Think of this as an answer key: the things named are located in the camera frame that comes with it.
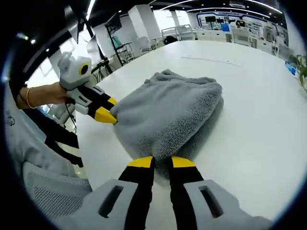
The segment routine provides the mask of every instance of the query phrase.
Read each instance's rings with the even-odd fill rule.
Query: folded towel
[[[195,156],[222,110],[221,94],[214,79],[156,73],[111,109],[115,134],[132,158],[154,156],[168,178],[165,159]]]

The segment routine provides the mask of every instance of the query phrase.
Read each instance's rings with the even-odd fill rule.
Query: gray shirt
[[[4,112],[6,143],[19,175],[22,164],[27,161],[48,171],[77,177],[73,165],[44,143],[46,135],[17,108],[8,84],[5,88]]]

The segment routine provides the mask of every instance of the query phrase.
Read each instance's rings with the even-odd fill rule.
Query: table surface
[[[300,189],[307,166],[307,95],[284,61],[233,43],[181,41],[118,69],[98,85],[121,100],[165,69],[189,78],[215,78],[224,108],[194,162],[253,216],[282,214]],[[132,160],[113,125],[77,113],[77,135],[89,182],[117,179]],[[176,229],[169,186],[153,186],[147,229]]]

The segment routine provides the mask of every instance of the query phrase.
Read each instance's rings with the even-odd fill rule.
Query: mesh chair back
[[[31,199],[48,218],[74,213],[92,189],[88,180],[49,172],[23,164],[24,185]]]

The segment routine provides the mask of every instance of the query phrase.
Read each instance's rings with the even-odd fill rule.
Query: white table
[[[224,108],[195,163],[253,216],[274,220],[300,188],[307,166],[307,95],[284,61],[233,43],[169,44],[125,65],[98,85],[121,100],[166,68],[182,76],[215,78]],[[77,134],[89,182],[118,178],[132,160],[113,126],[77,114]],[[169,187],[153,186],[147,229],[176,229]]]

